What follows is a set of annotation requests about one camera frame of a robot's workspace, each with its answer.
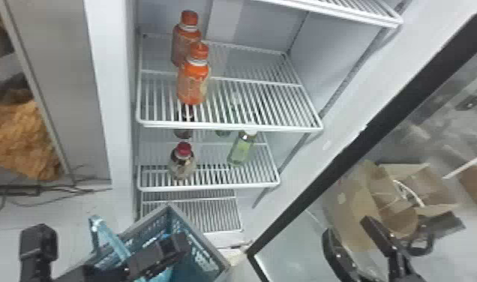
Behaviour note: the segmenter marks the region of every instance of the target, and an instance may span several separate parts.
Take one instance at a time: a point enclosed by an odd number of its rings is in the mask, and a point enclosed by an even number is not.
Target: gray floor
[[[60,195],[57,192],[49,192],[33,199],[17,197],[16,201],[38,203]],[[81,196],[31,208],[21,208],[8,202],[0,212],[0,281],[20,279],[20,232],[35,224],[45,223],[58,233],[59,258],[53,264],[53,277],[75,265],[91,251],[86,219],[95,214],[103,217],[113,229],[116,228],[113,193]]]

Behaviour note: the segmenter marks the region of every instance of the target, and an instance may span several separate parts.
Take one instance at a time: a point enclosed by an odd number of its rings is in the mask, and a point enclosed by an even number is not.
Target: red bottle cap
[[[190,145],[190,143],[180,142],[179,144],[177,144],[177,147],[175,147],[175,149],[177,150],[177,153],[181,157],[187,157],[187,156],[191,155],[191,145]]]
[[[205,60],[209,56],[209,47],[202,42],[194,42],[190,45],[191,58]]]
[[[181,13],[181,23],[187,26],[196,26],[198,24],[198,13],[192,10],[183,10]]]

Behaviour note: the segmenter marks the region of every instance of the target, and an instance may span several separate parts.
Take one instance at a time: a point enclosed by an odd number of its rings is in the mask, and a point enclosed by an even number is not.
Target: white bottle cap
[[[248,121],[246,125],[256,125],[256,122],[254,122],[254,121]],[[256,136],[256,134],[258,134],[258,130],[256,130],[256,129],[246,129],[246,130],[244,130],[244,132],[245,132],[248,136]]]

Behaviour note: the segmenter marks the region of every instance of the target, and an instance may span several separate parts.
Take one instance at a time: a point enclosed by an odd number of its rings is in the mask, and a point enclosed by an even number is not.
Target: white wire shelf
[[[195,172],[185,180],[175,180],[168,173],[167,163],[176,144],[153,142],[150,137],[154,132],[142,127],[139,133],[137,187],[143,192],[267,188],[281,183],[267,143],[255,144],[243,166],[227,163],[231,142],[192,143]]]
[[[242,221],[233,190],[143,192],[142,216],[167,202],[180,208],[203,233],[242,231]]]
[[[212,77],[207,99],[194,106],[194,121],[176,97],[177,69],[170,37],[142,36],[136,120],[144,127],[316,132],[323,129],[286,54],[207,42]]]
[[[403,18],[382,0],[255,0],[396,29]]]
[[[299,79],[284,52],[215,43],[204,40],[210,52],[208,63],[214,80],[261,81],[299,86]],[[141,70],[152,74],[177,74],[170,61],[171,36],[142,36]]]
[[[232,145],[237,137],[238,131],[230,131],[230,135],[227,137],[218,136],[214,130],[192,130],[192,136],[189,139],[179,139],[175,134],[173,129],[168,128],[151,128],[151,127],[141,127],[142,140],[140,144],[146,146],[158,146],[160,143],[171,143],[174,147],[181,142],[185,141],[191,145],[198,143],[202,144],[221,144],[221,145]],[[254,144],[265,145],[266,138],[262,133],[258,133]]]

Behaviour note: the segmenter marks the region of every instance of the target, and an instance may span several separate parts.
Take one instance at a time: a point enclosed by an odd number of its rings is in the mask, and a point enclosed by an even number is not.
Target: black door edge
[[[477,14],[457,32],[443,49],[415,75],[414,79],[371,120],[367,128],[317,176],[308,188],[289,205],[286,211],[247,249],[246,254],[248,257],[253,258],[252,260],[255,261],[254,256],[263,247],[328,190],[347,170],[365,156],[383,137],[391,132],[476,53]],[[254,269],[256,272],[257,269],[261,271],[257,263]]]
[[[258,275],[258,278],[262,282],[269,282],[269,279],[266,277],[265,272],[263,272],[260,265],[256,261],[256,258],[254,256],[247,256],[247,259],[249,260],[250,265],[253,267],[254,271]]]

